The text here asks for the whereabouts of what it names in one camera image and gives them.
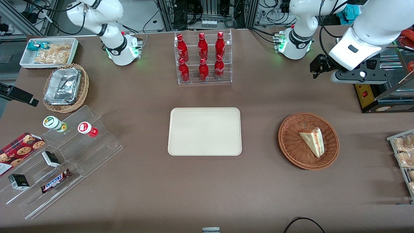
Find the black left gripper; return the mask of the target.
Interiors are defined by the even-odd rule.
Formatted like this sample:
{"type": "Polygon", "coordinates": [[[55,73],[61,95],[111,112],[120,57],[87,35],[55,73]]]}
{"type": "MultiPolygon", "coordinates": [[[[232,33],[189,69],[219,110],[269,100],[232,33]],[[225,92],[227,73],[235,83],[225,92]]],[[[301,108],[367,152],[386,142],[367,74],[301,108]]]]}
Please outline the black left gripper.
{"type": "Polygon", "coordinates": [[[319,58],[315,58],[310,63],[310,70],[312,70],[312,78],[314,79],[316,79],[321,73],[338,69],[340,69],[340,65],[327,55],[323,54],[319,54],[319,58]]]}

